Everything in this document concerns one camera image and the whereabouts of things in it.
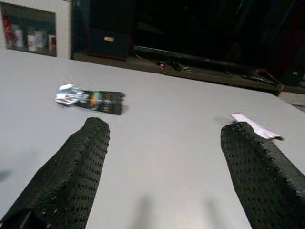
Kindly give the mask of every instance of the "cup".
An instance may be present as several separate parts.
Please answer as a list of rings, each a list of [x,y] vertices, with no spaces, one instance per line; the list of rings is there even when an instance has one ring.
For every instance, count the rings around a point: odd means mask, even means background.
[[[33,36],[33,35],[28,35],[28,49],[31,52],[37,51],[36,39],[35,39],[35,36]]]
[[[36,30],[35,31],[35,39],[36,39],[36,47],[37,48],[43,48],[43,31]]]
[[[49,50],[52,51],[52,38],[56,38],[55,35],[49,35]]]
[[[23,31],[22,30],[14,30],[14,39],[16,47],[23,47]]]

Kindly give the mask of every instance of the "cable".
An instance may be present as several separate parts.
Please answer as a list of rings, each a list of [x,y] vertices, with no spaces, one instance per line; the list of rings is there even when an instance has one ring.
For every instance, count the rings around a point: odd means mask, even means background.
[[[269,72],[267,72],[267,70],[265,69],[264,70],[272,79],[274,79],[275,81],[277,81],[280,85],[281,85],[281,89],[280,89],[280,92],[279,92],[279,94],[282,92],[282,90],[284,89],[284,85],[282,85],[282,83],[279,81],[279,80],[277,80],[277,79],[275,79]]]
[[[240,2],[240,4],[239,4],[239,7],[238,7],[238,9],[237,9],[237,11],[236,11],[235,16],[237,16],[237,15],[238,15],[238,13],[239,13],[239,11],[240,11],[241,7],[243,6],[243,3],[244,3],[244,1],[242,0],[242,1]]]
[[[150,63],[150,64],[152,64],[152,65],[154,65],[154,66],[158,66],[158,65],[154,64],[153,62],[151,62],[151,61],[149,61],[149,60],[147,60],[147,59],[145,59],[145,58],[139,56],[138,54],[136,54],[134,49],[133,49],[133,53],[134,53],[134,55],[135,55],[136,57],[138,57],[140,60],[143,60],[143,61],[145,61],[145,62],[147,62],[147,63]],[[161,66],[158,66],[158,67],[161,69],[162,74],[165,75],[165,71],[164,71],[163,67],[161,67]]]

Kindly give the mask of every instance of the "white paper scrap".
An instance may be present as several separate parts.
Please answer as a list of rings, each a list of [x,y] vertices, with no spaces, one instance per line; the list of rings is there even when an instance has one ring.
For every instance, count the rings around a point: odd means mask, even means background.
[[[247,118],[243,114],[235,113],[231,115],[237,122],[247,122],[254,130],[254,132],[259,135],[260,137],[266,138],[266,139],[279,139],[283,140],[283,137],[281,137],[278,134],[275,134],[269,130],[266,130],[262,128],[259,124],[253,122],[251,119]]]

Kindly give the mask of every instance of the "crumpled foil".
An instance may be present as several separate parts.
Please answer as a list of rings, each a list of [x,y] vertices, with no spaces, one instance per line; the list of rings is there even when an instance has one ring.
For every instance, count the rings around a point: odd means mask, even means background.
[[[62,85],[56,94],[55,101],[60,104],[71,105],[78,101],[84,101],[88,95],[73,84],[66,83]]]

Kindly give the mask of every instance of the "black electronic device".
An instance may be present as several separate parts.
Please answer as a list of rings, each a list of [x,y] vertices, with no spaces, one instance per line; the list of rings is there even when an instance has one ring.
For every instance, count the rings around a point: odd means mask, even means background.
[[[268,80],[267,78],[265,78],[263,76],[242,75],[242,78],[247,79],[247,80],[252,80],[252,81],[258,81],[258,82],[262,82],[262,83],[266,83],[266,84],[270,84],[270,85],[277,85],[276,82]]]
[[[301,1],[271,0],[138,2],[137,52],[260,68],[266,68],[281,31],[302,7]]]
[[[177,62],[175,62],[175,61],[170,61],[170,62],[169,62],[169,65],[170,65],[172,68],[174,68],[176,71],[181,71],[181,67],[180,67],[180,65],[179,65]]]
[[[126,60],[135,0],[91,0],[88,54]]]

